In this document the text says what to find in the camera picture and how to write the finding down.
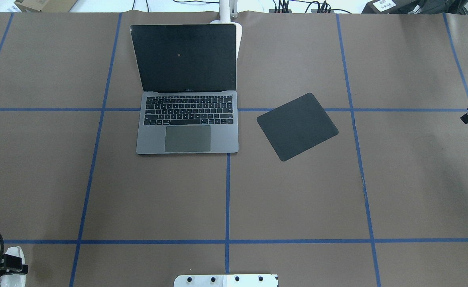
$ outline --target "laptop screen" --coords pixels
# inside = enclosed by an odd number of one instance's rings
[[[236,89],[233,24],[132,25],[144,91]]]

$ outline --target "label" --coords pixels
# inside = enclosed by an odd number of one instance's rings
[[[386,11],[392,7],[395,7],[395,3],[392,0],[380,0],[374,2],[374,7],[376,7],[380,12]]]

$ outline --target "black mouse pad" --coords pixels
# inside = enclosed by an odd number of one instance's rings
[[[281,161],[338,134],[338,129],[312,93],[257,117],[257,122]]]

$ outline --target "laptop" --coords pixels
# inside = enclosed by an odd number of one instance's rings
[[[144,90],[137,154],[238,152],[236,26],[130,31]]]

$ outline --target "laptop keyboard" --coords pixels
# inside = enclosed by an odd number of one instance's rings
[[[231,125],[232,95],[148,96],[144,125]]]

